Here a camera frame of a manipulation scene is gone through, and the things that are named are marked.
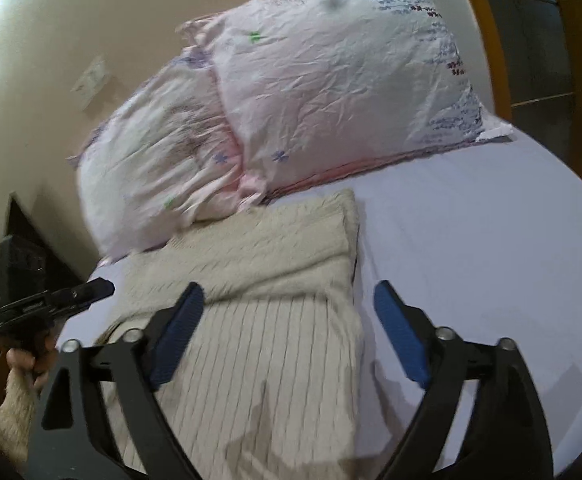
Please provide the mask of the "person's left hand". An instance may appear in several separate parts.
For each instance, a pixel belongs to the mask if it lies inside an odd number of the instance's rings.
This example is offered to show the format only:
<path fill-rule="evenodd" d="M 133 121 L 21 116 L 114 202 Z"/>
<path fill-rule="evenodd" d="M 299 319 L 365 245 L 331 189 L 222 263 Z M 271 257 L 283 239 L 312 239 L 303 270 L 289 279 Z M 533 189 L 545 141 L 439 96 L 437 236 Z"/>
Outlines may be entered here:
<path fill-rule="evenodd" d="M 55 330 L 27 336 L 21 344 L 6 352 L 6 362 L 11 370 L 19 370 L 28 378 L 34 391 L 41 392 L 59 356 L 57 341 Z"/>

